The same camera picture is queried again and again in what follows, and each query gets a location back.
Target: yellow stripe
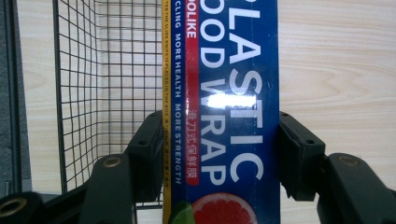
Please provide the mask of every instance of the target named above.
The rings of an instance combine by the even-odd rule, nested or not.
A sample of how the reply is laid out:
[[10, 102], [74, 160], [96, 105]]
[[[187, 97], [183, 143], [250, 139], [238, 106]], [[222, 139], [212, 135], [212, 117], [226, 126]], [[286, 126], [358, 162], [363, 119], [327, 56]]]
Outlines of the yellow stripe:
[[171, 0], [163, 0], [163, 223], [171, 215]]

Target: red citrus fruit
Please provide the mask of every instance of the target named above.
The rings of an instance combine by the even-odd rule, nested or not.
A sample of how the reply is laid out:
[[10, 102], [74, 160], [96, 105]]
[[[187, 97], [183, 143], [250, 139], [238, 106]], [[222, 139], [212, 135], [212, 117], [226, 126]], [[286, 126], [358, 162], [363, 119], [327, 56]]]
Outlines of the red citrus fruit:
[[230, 193], [208, 194], [192, 204], [195, 224], [255, 224], [250, 205]]

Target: box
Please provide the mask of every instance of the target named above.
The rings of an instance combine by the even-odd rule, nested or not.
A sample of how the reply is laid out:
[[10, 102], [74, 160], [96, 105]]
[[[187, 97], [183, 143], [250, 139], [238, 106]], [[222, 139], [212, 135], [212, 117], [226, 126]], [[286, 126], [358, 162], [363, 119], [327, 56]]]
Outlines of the box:
[[277, 4], [163, 0], [163, 223], [279, 223]]

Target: black wire basket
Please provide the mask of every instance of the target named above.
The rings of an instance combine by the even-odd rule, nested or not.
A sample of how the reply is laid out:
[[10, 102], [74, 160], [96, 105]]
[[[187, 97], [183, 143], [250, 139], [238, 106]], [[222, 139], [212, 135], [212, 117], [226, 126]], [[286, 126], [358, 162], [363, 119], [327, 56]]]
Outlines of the black wire basket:
[[[54, 0], [62, 192], [162, 109], [161, 0]], [[140, 207], [162, 206], [162, 199]]]

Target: light wood surface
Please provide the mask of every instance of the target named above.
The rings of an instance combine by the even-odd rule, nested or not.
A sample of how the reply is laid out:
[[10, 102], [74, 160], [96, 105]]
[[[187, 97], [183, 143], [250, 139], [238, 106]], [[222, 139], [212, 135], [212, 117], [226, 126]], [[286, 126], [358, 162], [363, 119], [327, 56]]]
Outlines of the light wood surface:
[[[33, 187], [59, 192], [52, 5], [18, 2]], [[396, 189], [396, 1], [278, 1], [280, 109]], [[282, 223], [318, 223], [281, 198]], [[143, 223], [161, 222], [145, 211]]]

